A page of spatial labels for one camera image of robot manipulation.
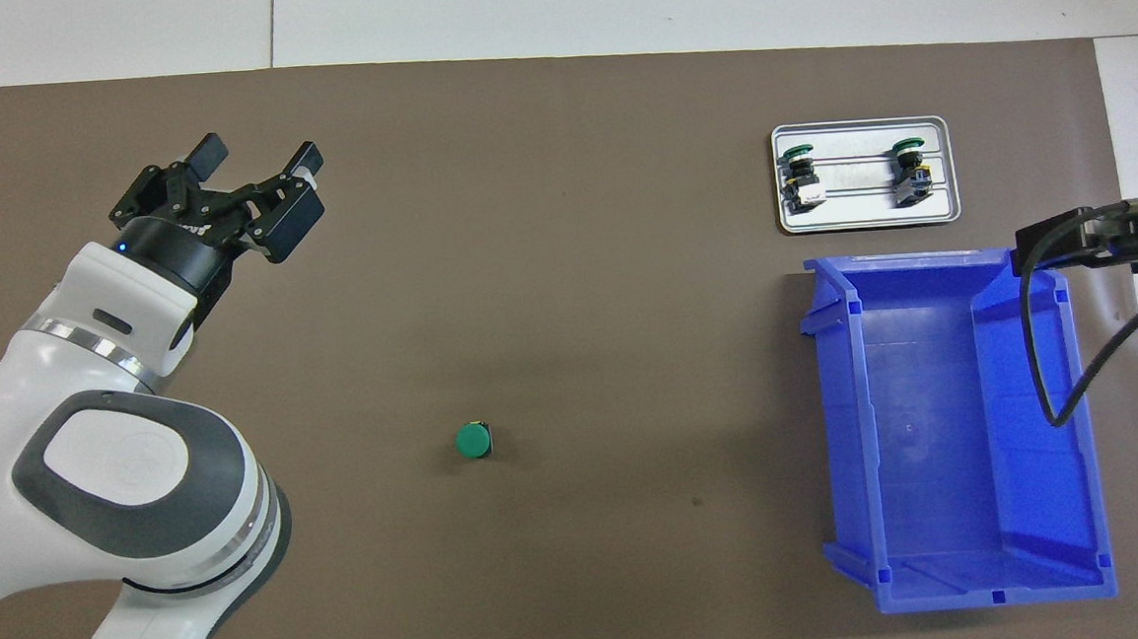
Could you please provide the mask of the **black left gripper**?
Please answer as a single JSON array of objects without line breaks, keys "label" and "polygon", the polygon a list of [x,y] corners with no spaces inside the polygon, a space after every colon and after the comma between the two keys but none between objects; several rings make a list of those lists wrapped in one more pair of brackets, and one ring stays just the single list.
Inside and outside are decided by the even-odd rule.
[{"label": "black left gripper", "polygon": [[315,142],[305,141],[278,175],[231,192],[228,206],[241,215],[230,234],[236,244],[217,244],[208,235],[167,222],[211,216],[211,198],[218,193],[203,184],[228,155],[217,133],[206,134],[184,158],[140,171],[108,211],[119,229],[119,254],[193,296],[189,318],[193,327],[203,325],[231,285],[244,247],[280,264],[325,210],[316,185],[324,159]]}]

